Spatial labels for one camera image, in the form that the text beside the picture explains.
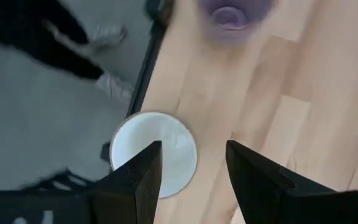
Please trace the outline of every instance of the white bowl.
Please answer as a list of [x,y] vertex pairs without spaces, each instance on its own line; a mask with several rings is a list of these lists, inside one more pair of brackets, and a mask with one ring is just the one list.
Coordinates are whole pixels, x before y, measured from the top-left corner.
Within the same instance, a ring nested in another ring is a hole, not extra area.
[[153,141],[162,141],[160,198],[169,197],[186,187],[197,165],[195,140],[173,116],[147,112],[126,119],[112,137],[111,165],[118,169]]

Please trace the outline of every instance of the purple glass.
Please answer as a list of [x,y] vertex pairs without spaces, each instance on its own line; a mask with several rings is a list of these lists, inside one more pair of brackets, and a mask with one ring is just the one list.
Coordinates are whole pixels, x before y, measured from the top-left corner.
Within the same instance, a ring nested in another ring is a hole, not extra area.
[[209,36],[225,43],[241,43],[265,19],[276,0],[198,0]]

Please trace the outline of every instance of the gray carpet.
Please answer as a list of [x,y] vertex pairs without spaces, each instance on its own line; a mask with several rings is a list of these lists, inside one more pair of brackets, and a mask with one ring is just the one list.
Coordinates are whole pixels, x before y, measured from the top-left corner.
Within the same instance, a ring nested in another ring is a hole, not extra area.
[[[90,34],[122,23],[122,45],[94,61],[135,85],[149,41],[144,0],[65,0]],[[99,156],[128,105],[93,83],[0,47],[0,189],[16,189],[68,167],[98,180],[109,172]]]

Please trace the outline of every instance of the leg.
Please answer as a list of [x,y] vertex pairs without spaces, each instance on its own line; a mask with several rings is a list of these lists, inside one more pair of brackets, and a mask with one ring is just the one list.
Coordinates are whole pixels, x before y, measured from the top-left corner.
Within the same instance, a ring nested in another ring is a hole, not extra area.
[[32,37],[15,47],[47,65],[73,72],[80,78],[97,80],[103,74],[103,71],[88,59],[57,42],[49,31],[38,30],[33,33]]

